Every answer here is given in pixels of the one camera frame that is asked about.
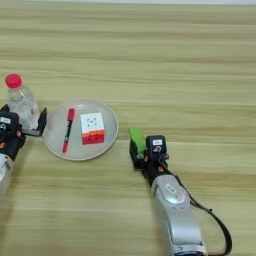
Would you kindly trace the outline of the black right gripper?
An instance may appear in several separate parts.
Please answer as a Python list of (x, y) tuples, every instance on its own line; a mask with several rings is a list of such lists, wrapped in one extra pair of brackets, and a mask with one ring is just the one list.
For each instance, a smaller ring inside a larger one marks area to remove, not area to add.
[(130, 140), (129, 152), (134, 169), (142, 173), (149, 185), (152, 185), (158, 176), (170, 174), (167, 164), (169, 155), (160, 154), (152, 158), (148, 155), (144, 156), (144, 142), (142, 137), (136, 137)]

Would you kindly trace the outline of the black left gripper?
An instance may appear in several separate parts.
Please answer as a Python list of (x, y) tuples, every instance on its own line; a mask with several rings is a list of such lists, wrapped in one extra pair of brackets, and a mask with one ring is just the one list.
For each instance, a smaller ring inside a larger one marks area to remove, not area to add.
[[(0, 109), (9, 112), (8, 104)], [(0, 132), (0, 154), (4, 154), (15, 160), (19, 150), (23, 147), (27, 136), (40, 137), (47, 124), (47, 108), (44, 108), (38, 119), (37, 130), (17, 130), (15, 132)]]

